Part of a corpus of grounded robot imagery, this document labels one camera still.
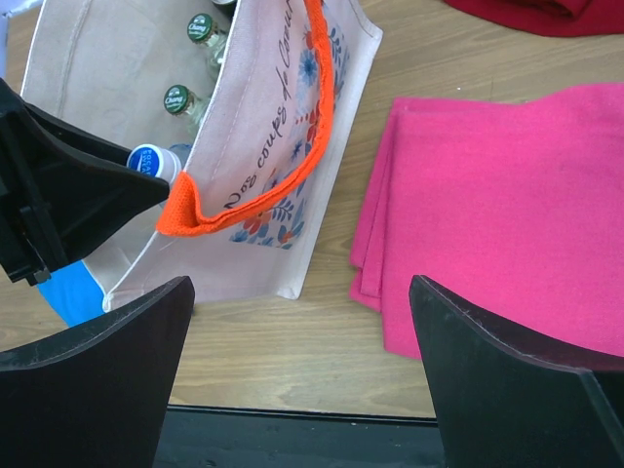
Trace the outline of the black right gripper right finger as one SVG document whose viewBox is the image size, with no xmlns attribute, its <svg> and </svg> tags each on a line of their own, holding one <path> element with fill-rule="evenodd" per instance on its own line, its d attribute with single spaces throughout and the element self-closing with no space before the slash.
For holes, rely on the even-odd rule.
<svg viewBox="0 0 624 468">
<path fill-rule="evenodd" d="M 620 467 L 623 360 L 500 317 L 425 276 L 409 303 L 449 467 Z"/>
</svg>

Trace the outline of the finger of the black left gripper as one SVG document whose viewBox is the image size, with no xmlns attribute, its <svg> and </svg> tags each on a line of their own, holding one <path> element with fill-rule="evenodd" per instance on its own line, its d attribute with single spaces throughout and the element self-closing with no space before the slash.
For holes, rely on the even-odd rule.
<svg viewBox="0 0 624 468">
<path fill-rule="evenodd" d="M 1 85 L 1 265 L 35 286 L 91 254 L 169 185 L 127 167 L 129 149 Z"/>
</svg>

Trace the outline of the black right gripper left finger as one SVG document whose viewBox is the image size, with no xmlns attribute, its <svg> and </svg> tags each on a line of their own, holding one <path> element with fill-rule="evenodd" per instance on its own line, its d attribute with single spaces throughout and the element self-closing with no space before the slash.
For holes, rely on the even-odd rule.
<svg viewBox="0 0 624 468">
<path fill-rule="evenodd" d="M 4 467 L 149 467 L 195 292 L 177 277 L 1 354 Z"/>
</svg>

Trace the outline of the beige canvas tote bag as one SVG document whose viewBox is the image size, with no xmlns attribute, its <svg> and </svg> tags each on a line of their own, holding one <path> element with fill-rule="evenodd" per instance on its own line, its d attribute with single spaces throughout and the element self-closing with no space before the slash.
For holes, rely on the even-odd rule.
<svg viewBox="0 0 624 468">
<path fill-rule="evenodd" d="M 228 32 L 215 80 L 186 26 Z M 200 303 L 297 298 L 381 30 L 357 1 L 47 1 L 22 97 L 127 148 L 191 145 L 169 200 L 82 261 L 109 312 L 187 276 Z M 163 106 L 211 100 L 194 136 Z"/>
</svg>

